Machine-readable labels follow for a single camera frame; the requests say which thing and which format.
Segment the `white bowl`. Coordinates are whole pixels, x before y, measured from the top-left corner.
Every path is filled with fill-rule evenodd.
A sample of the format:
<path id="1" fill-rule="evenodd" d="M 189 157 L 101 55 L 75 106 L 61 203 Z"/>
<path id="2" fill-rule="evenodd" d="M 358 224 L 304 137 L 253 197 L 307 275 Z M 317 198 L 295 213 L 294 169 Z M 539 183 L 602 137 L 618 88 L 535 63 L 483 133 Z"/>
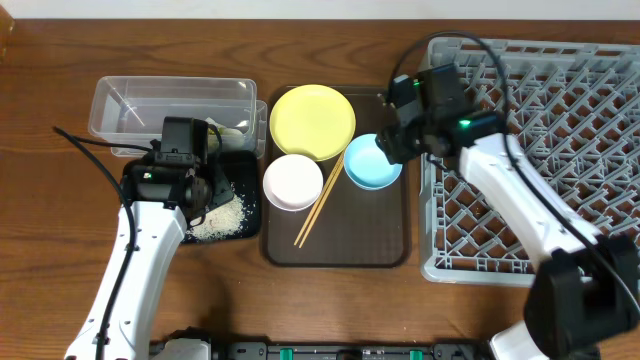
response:
<path id="1" fill-rule="evenodd" d="M 290 154 L 274 160 L 266 169 L 263 192 L 276 208 L 297 212 L 313 205 L 324 186 L 319 166 L 310 158 Z"/>

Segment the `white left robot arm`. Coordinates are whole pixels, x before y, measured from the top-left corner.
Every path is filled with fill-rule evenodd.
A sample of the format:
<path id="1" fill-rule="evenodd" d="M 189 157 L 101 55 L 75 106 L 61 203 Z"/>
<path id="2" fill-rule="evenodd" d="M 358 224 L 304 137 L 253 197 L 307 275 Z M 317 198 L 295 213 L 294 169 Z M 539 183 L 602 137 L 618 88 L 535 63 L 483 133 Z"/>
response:
<path id="1" fill-rule="evenodd" d="M 167 117 L 160 139 L 116 179 L 88 150 L 90 140 L 62 131 L 105 176 L 119 201 L 114 247 L 91 310 L 68 359 L 149 359 L 151 332 L 171 261 L 188 230 L 234 194 L 210 120 Z"/>

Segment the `pile of rice grains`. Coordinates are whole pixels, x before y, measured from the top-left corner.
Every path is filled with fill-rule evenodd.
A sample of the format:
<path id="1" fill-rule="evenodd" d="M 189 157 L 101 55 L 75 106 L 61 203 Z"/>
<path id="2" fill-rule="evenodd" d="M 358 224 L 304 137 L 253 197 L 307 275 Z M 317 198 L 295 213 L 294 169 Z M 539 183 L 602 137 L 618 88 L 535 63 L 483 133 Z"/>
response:
<path id="1" fill-rule="evenodd" d="M 203 222 L 189 229 L 187 234 L 197 241 L 222 240 L 238 235 L 246 220 L 243 200 L 235 196 L 230 202 L 207 213 Z"/>

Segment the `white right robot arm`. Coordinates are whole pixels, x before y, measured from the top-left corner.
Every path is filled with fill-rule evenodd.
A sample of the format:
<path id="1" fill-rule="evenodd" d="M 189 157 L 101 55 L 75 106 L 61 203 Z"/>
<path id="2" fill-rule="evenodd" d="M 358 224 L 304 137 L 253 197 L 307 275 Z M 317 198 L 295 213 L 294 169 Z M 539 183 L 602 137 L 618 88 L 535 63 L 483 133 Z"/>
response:
<path id="1" fill-rule="evenodd" d="M 504 112 L 464 94 L 454 65 L 393 75 L 386 102 L 397 123 L 377 146 L 392 164 L 422 154 L 448 161 L 499 213 L 533 264 L 523 321 L 489 342 L 495 359 L 592 356 L 599 342 L 639 325 L 639 259 L 626 235 L 580 217 L 528 162 Z"/>

